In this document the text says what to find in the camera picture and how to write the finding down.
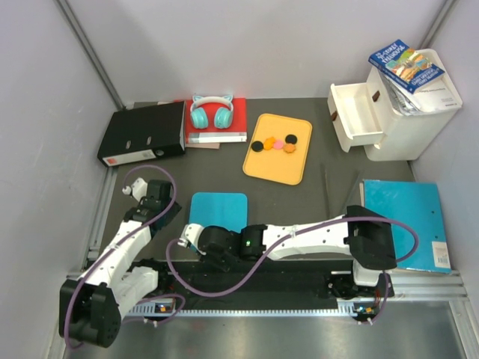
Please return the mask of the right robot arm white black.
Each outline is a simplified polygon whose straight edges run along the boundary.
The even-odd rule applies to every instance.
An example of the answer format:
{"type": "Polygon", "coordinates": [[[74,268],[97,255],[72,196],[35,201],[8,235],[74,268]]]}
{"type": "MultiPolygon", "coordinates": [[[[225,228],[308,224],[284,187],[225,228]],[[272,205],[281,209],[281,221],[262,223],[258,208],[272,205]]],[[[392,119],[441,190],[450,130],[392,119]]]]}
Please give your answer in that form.
{"type": "Polygon", "coordinates": [[[345,214],[329,221],[257,224],[239,232],[187,224],[177,244],[222,271],[241,262],[259,265],[299,255],[343,254],[353,261],[349,285],[360,296],[376,288],[381,272],[397,267],[391,222],[363,206],[348,206],[345,214]]]}

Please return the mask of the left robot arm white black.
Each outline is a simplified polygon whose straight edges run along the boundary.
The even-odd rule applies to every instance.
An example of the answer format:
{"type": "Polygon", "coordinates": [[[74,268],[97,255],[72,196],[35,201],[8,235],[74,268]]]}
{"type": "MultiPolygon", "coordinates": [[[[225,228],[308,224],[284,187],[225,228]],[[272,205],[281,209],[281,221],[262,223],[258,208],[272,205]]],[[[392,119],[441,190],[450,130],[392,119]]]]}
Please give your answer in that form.
{"type": "Polygon", "coordinates": [[[138,178],[123,192],[136,206],[125,213],[114,238],[89,269],[60,288],[58,333],[67,345],[109,347],[128,312],[146,294],[159,297],[169,290],[166,274],[134,266],[133,261],[181,210],[175,184],[138,178]]]}

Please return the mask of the blue tin lid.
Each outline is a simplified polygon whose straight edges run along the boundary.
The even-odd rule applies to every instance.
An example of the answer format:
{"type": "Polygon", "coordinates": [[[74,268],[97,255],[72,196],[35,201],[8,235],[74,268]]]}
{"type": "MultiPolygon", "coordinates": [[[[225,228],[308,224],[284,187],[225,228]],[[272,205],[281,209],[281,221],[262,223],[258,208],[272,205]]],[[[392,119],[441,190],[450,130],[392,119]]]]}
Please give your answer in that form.
{"type": "Polygon", "coordinates": [[[197,192],[192,195],[189,223],[239,233],[248,224],[248,198],[238,192],[197,192]]]}

